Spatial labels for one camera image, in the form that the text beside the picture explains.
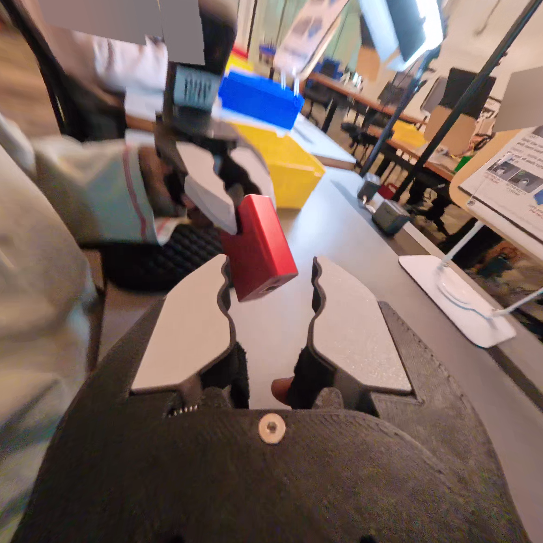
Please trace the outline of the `person's right hand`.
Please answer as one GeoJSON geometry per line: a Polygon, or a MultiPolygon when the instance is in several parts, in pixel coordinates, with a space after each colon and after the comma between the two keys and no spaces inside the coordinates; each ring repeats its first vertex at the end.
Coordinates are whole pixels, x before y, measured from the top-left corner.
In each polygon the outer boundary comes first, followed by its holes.
{"type": "Polygon", "coordinates": [[[292,386],[294,376],[290,377],[281,377],[273,380],[271,383],[271,393],[275,400],[291,407],[291,401],[289,399],[289,390],[292,386]]]}

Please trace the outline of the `person's left forearm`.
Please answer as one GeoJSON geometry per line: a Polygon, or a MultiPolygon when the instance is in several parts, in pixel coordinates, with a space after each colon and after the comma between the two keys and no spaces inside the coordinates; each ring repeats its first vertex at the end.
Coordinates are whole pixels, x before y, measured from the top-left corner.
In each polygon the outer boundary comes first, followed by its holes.
{"type": "Polygon", "coordinates": [[[34,181],[82,245],[164,245],[184,217],[156,217],[139,168],[141,145],[123,139],[81,143],[65,136],[32,141],[34,181]]]}

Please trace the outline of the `red ethernet splitter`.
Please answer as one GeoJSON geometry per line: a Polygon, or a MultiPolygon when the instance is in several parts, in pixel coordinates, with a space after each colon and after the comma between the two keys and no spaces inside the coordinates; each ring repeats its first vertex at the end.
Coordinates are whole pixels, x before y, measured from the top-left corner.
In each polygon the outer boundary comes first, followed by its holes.
{"type": "Polygon", "coordinates": [[[260,299],[298,275],[272,199],[250,194],[236,210],[238,233],[221,233],[239,302],[260,299]]]}

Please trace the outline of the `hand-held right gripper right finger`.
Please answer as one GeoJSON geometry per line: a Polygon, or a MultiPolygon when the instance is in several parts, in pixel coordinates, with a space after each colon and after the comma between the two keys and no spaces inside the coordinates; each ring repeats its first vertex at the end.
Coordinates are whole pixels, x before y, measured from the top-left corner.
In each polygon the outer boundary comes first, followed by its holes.
{"type": "Polygon", "coordinates": [[[346,393],[412,393],[372,291],[325,256],[313,258],[311,282],[307,346],[332,370],[334,385],[346,393]]]}

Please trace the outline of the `studio light panel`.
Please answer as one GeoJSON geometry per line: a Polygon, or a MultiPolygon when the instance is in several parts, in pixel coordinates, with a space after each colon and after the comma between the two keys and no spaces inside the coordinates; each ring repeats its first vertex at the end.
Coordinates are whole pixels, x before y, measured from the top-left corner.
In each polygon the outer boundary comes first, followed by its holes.
{"type": "Polygon", "coordinates": [[[361,48],[403,72],[445,37],[442,1],[359,1],[361,48]]]}

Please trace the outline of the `black monitor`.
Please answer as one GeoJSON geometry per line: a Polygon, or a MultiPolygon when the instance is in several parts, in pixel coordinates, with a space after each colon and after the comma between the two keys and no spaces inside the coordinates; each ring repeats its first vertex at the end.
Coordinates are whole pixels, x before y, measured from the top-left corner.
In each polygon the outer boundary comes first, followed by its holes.
{"type": "MultiPolygon", "coordinates": [[[[476,76],[477,74],[474,72],[452,67],[449,71],[443,97],[438,105],[452,110],[457,105],[465,91],[473,83],[476,76]]],[[[486,77],[478,91],[471,96],[467,105],[462,110],[462,114],[477,120],[483,111],[495,82],[496,77],[486,77]]]]}

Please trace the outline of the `black light stand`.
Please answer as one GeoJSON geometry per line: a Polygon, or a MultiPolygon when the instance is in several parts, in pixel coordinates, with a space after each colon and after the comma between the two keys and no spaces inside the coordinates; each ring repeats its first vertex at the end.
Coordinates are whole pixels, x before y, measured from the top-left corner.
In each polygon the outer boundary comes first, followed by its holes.
{"type": "Polygon", "coordinates": [[[388,123],[383,128],[375,146],[373,146],[372,151],[368,158],[365,160],[362,169],[360,171],[360,176],[364,177],[367,173],[370,172],[370,169],[377,159],[378,154],[380,153],[381,148],[386,143],[387,139],[389,139],[392,129],[394,127],[394,124],[399,120],[400,116],[403,114],[405,108],[413,98],[413,96],[416,94],[421,79],[424,75],[424,73],[428,70],[429,65],[431,62],[438,58],[439,53],[441,50],[441,45],[437,46],[436,48],[426,52],[424,56],[422,57],[421,63],[418,67],[418,70],[412,79],[411,83],[408,85],[408,87],[404,90],[401,100],[399,104],[397,105],[397,108],[395,109],[394,113],[390,115],[390,119],[388,123]]]}

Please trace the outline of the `black office chair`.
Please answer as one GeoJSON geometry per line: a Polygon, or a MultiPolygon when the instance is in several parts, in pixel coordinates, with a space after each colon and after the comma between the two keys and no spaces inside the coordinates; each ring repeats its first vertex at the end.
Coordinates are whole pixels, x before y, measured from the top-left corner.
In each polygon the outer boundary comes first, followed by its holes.
{"type": "Polygon", "coordinates": [[[123,102],[101,85],[90,37],[48,22],[40,1],[1,7],[34,55],[61,134],[80,142],[123,139],[123,102]]]}

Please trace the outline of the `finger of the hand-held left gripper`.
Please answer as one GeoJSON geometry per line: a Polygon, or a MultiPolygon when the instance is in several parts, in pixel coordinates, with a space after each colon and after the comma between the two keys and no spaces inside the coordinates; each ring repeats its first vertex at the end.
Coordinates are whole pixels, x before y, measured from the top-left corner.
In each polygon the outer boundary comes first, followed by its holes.
{"type": "Polygon", "coordinates": [[[187,172],[184,182],[187,197],[216,226],[228,234],[237,234],[234,201],[214,170],[212,153],[188,142],[177,142],[175,146],[187,172]]]}
{"type": "Polygon", "coordinates": [[[262,156],[251,146],[238,146],[229,152],[229,156],[247,175],[245,194],[268,197],[276,208],[274,184],[262,156]]]}

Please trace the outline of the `cardboard box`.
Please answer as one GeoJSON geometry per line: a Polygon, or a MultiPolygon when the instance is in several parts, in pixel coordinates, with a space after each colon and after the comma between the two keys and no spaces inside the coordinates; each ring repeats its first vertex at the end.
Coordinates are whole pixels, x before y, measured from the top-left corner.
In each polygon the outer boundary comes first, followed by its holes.
{"type": "MultiPolygon", "coordinates": [[[[426,142],[430,142],[435,137],[451,112],[450,108],[443,105],[437,105],[433,109],[423,134],[426,142]]],[[[465,154],[470,150],[471,139],[476,131],[476,123],[476,119],[462,113],[438,146],[446,148],[450,155],[465,154]]]]}

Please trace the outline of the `grey power adapter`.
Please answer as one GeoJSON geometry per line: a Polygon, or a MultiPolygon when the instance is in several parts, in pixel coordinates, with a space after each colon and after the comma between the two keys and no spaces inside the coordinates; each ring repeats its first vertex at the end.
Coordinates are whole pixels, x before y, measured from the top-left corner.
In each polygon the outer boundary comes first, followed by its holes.
{"type": "Polygon", "coordinates": [[[362,204],[370,202],[381,186],[381,178],[373,173],[362,177],[362,185],[358,189],[357,198],[362,204]]]}
{"type": "Polygon", "coordinates": [[[393,200],[385,199],[376,208],[372,222],[387,236],[395,236],[411,222],[411,215],[393,200]]]}

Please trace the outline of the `black slanted pole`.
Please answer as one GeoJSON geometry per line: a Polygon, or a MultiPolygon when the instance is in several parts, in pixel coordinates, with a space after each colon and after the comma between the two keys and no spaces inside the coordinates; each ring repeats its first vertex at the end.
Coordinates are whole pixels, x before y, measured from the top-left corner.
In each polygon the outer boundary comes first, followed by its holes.
{"type": "Polygon", "coordinates": [[[529,1],[526,4],[520,15],[517,17],[515,22],[512,24],[512,26],[504,36],[504,38],[500,41],[496,49],[492,52],[490,58],[488,58],[481,70],[477,73],[477,76],[473,83],[462,95],[457,105],[452,109],[449,117],[445,120],[444,124],[441,126],[435,137],[426,146],[424,152],[419,157],[416,164],[411,166],[411,169],[406,175],[404,181],[398,187],[397,192],[392,199],[393,201],[398,202],[400,200],[401,196],[414,181],[417,174],[425,167],[426,162],[429,160],[432,153],[434,153],[434,151],[438,148],[441,140],[447,134],[449,129],[454,125],[458,117],[462,114],[462,110],[467,105],[471,96],[478,91],[481,84],[485,81],[485,78],[490,76],[492,70],[499,64],[500,60],[506,54],[512,43],[518,37],[520,32],[524,29],[528,21],[531,19],[531,17],[534,15],[535,11],[539,8],[541,4],[542,1],[529,1]]]}

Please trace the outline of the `blue plastic bin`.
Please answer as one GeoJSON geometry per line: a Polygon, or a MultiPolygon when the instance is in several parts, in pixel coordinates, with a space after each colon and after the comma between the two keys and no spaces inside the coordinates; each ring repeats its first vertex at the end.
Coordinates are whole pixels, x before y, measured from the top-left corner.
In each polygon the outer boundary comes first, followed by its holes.
{"type": "Polygon", "coordinates": [[[218,96],[224,109],[274,125],[293,128],[305,99],[274,80],[230,71],[223,77],[218,96]]]}

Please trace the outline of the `grey desk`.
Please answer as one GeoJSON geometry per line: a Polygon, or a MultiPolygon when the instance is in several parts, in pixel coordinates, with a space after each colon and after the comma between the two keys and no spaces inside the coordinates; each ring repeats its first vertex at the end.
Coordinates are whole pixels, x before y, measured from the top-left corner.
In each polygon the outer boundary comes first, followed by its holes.
{"type": "Polygon", "coordinates": [[[399,254],[440,252],[417,231],[382,238],[358,205],[358,187],[356,174],[330,168],[301,211],[280,210],[299,276],[261,300],[232,299],[230,314],[247,352],[250,407],[280,406],[270,385],[292,374],[306,344],[312,261],[325,256],[390,304],[455,378],[488,431],[530,539],[542,542],[542,411],[502,369],[513,363],[542,391],[542,343],[517,323],[516,337],[496,349],[467,340],[398,263],[399,254]]]}

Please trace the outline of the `black quilted wrist pad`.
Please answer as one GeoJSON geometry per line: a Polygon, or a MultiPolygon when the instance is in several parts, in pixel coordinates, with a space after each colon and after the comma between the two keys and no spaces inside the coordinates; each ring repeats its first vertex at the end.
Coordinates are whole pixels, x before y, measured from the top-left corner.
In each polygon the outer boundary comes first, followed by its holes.
{"type": "Polygon", "coordinates": [[[163,294],[223,247],[219,229],[180,224],[164,245],[115,243],[99,251],[107,281],[134,293],[163,294]]]}

